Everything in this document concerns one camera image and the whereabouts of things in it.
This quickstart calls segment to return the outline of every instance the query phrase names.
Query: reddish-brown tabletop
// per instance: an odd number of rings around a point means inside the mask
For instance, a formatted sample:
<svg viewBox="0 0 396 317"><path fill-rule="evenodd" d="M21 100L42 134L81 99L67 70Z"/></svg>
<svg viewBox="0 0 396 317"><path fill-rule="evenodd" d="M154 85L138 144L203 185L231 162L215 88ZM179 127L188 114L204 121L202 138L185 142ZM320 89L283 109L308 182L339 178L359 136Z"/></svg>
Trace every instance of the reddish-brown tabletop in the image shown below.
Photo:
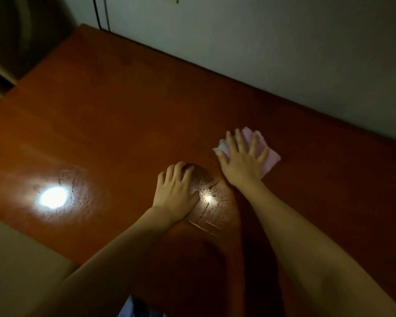
<svg viewBox="0 0 396 317"><path fill-rule="evenodd" d="M396 142L85 25L0 100L0 219L83 263L151 206L158 173L196 164L201 201L135 295L172 317L282 315L272 250L211 150L244 126L282 157L267 186L396 300ZM38 204L49 186L69 187L64 207Z"/></svg>

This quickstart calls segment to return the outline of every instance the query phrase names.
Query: white wall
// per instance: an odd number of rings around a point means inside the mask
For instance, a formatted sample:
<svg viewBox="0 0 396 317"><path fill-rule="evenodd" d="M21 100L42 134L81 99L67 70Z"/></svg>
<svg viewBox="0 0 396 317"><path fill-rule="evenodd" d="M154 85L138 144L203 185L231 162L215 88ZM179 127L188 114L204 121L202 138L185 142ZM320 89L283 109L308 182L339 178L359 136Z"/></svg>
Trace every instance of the white wall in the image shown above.
<svg viewBox="0 0 396 317"><path fill-rule="evenodd" d="M91 0L67 3L97 25ZM396 138L396 0L107 4L116 34Z"/></svg>

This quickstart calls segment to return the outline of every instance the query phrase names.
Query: cleaning cloth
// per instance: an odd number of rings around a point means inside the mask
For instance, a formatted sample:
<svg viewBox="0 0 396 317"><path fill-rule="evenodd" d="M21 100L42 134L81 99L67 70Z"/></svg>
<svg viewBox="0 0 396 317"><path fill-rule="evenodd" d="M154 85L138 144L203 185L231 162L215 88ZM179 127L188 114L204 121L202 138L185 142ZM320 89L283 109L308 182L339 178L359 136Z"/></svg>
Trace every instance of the cleaning cloth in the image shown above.
<svg viewBox="0 0 396 317"><path fill-rule="evenodd" d="M258 143L257 143L257 153L256 156L260 156L261 153L263 152L265 147L268 147L266 141L264 140L264 137L259 131L256 131L257 136L258 136ZM248 127L243 128L242 130L242 135L245 140L245 144L247 146L247 151L249 150L251 146L251 140L254 132L249 129ZM222 151L226 154L227 158L230 158L230 151L229 147L227 146L226 139L220 139L219 146L217 148L213 149L214 152L217 151ZM269 148L269 155L261 168L261 173L260 173L260 178L262 179L273 167L274 165L280 161L280 156L277 152Z"/></svg>

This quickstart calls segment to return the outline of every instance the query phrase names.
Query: finger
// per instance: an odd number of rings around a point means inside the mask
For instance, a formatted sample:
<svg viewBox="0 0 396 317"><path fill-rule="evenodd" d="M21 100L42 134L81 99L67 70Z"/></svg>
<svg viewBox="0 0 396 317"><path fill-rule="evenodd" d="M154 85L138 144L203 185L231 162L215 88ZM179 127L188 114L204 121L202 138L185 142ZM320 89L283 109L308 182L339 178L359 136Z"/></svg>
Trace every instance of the finger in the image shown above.
<svg viewBox="0 0 396 317"><path fill-rule="evenodd" d="M163 172L160 172L160 174L158 175L158 178L157 178L157 187L160 187L160 186L162 186L162 185L164 184L164 177L165 177L165 174L166 174L166 172L163 171Z"/></svg>
<svg viewBox="0 0 396 317"><path fill-rule="evenodd" d="M173 180L182 181L182 168L184 165L186 165L186 163L180 161L174 166Z"/></svg>
<svg viewBox="0 0 396 317"><path fill-rule="evenodd" d="M172 180L173 178L173 171L174 171L174 164L169 166L169 168L167 168L167 172L166 172L166 180L165 182L169 182Z"/></svg>
<svg viewBox="0 0 396 317"><path fill-rule="evenodd" d="M190 210L192 210L196 206L198 201L199 201L199 192L195 191L194 194L192 195L192 198L189 200Z"/></svg>
<svg viewBox="0 0 396 317"><path fill-rule="evenodd" d="M263 163L266 161L266 159L267 159L267 157L268 157L268 155L269 155L269 150L270 150L270 148L267 147L267 146L264 148L263 152L262 152L261 155L258 157L258 162L260 162L261 164L263 164Z"/></svg>
<svg viewBox="0 0 396 317"><path fill-rule="evenodd" d="M190 166L188 169L186 169L183 176L182 182L184 182L187 187L189 187L191 184L192 171L194 171L194 168L194 166Z"/></svg>
<svg viewBox="0 0 396 317"><path fill-rule="evenodd" d="M249 148L249 155L255 158L255 154L257 153L257 143L258 143L258 134L254 132L251 140L251 148Z"/></svg>
<svg viewBox="0 0 396 317"><path fill-rule="evenodd" d="M244 137L242 133L239 131L239 129L236 129L235 137L236 137L236 142L238 143L238 151L240 153L246 153L247 148L245 146Z"/></svg>
<svg viewBox="0 0 396 317"><path fill-rule="evenodd" d="M238 152L238 148L236 148L236 143L233 140L233 137L232 137L230 131L226 132L226 141L227 141L227 146L229 147L231 155Z"/></svg>
<svg viewBox="0 0 396 317"><path fill-rule="evenodd" d="M228 164L226 154L222 151L217 151L216 154L219 159L220 165L222 167L226 166Z"/></svg>

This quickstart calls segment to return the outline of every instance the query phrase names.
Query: cable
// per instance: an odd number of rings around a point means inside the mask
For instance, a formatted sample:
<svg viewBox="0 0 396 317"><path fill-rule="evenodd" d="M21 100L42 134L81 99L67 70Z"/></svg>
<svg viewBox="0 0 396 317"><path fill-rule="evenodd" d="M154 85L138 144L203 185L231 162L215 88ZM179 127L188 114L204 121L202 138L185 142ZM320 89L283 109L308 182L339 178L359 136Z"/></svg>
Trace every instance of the cable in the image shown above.
<svg viewBox="0 0 396 317"><path fill-rule="evenodd" d="M107 0L104 0L104 10L106 11L107 28L108 28L108 31L111 32L110 31L110 22L108 21Z"/></svg>
<svg viewBox="0 0 396 317"><path fill-rule="evenodd" d="M103 28L101 27L100 17L98 16L97 2L95 0L92 0L92 1L94 2L95 16L97 17L98 27L100 28L100 30L102 30Z"/></svg>

